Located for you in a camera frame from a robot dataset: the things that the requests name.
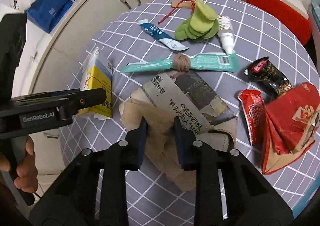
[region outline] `grid-patterned tablecloth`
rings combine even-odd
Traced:
[[[171,1],[179,0],[155,0],[121,14],[114,22],[97,32],[88,44],[87,51],[80,53],[78,66],[70,71],[68,88],[79,88],[83,61],[92,49],[100,47],[101,53],[113,64],[113,119],[99,121],[95,118],[75,118],[72,125],[63,127],[60,140],[66,165],[81,149],[91,148],[99,151],[125,138],[126,131],[120,121],[119,104],[127,99],[131,92],[152,79],[155,73],[128,75],[120,74],[119,70],[129,62],[150,62],[174,57],[175,53],[143,32],[137,24],[139,20],[148,19],[157,25],[157,22],[171,10]],[[261,148],[249,145],[246,121],[236,96],[243,89],[258,89],[262,91],[262,96],[267,102],[270,101],[270,97],[261,84],[248,81],[243,73],[244,68],[255,59],[269,56],[270,61],[294,85],[309,81],[319,89],[319,75],[301,43],[275,17],[239,0],[203,1],[218,14],[227,15],[232,19],[235,50],[241,70],[236,73],[199,72],[199,75],[238,114],[237,148],[258,168]],[[179,9],[159,27],[174,37],[174,30],[190,13],[189,9]],[[189,47],[185,53],[190,56],[196,53],[223,52],[217,37],[205,43],[184,41],[183,44]],[[304,196],[320,171],[320,134],[317,133],[315,138],[314,146],[298,161],[266,176],[291,208]],[[97,194],[97,214],[100,188],[101,180]],[[181,192],[146,157],[140,171],[126,173],[126,191],[130,225],[189,226],[193,223],[195,191]],[[222,215],[226,218],[226,199],[222,185],[221,197]]]

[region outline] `white plastic bottle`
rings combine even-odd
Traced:
[[[235,46],[233,38],[233,27],[228,16],[220,15],[217,18],[219,23],[218,36],[220,38],[222,48],[228,56],[232,55]]]

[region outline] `newspaper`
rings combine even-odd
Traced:
[[[172,126],[181,125],[213,149],[235,147],[236,115],[212,88],[193,72],[161,73],[133,92],[119,107],[127,130],[139,127],[144,117],[149,124],[145,154],[167,178],[182,190],[196,187],[196,172],[179,166]]]

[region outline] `teal plastic wrapper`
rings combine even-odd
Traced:
[[[201,53],[189,59],[190,69],[194,70],[236,72],[240,68],[235,51],[231,56],[225,53]],[[120,70],[120,73],[167,70],[172,68],[172,64],[171,58],[149,63],[129,63]]]

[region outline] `green plush toy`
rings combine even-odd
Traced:
[[[199,43],[216,35],[218,28],[215,11],[202,0],[196,0],[194,13],[179,25],[174,36],[177,40],[190,38]]]

